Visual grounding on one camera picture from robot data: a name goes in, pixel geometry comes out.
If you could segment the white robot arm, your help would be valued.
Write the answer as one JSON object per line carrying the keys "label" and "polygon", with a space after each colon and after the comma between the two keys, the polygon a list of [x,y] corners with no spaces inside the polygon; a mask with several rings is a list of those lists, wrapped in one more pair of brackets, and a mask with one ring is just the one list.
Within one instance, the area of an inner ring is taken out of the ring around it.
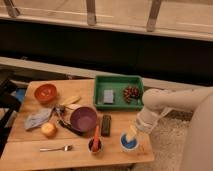
{"label": "white robot arm", "polygon": [[144,106],[137,114],[134,124],[126,133],[126,140],[132,141],[139,131],[150,134],[158,121],[172,109],[194,111],[210,94],[213,87],[187,89],[181,91],[149,89],[142,97]]}

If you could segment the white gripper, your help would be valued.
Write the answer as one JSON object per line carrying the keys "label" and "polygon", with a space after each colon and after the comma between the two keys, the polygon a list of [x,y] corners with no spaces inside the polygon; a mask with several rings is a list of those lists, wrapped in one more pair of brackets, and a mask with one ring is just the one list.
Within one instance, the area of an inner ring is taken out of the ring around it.
{"label": "white gripper", "polygon": [[137,135],[137,129],[141,132],[150,134],[156,127],[160,115],[144,107],[136,116],[135,125],[131,125],[126,134],[126,140],[131,141]]}

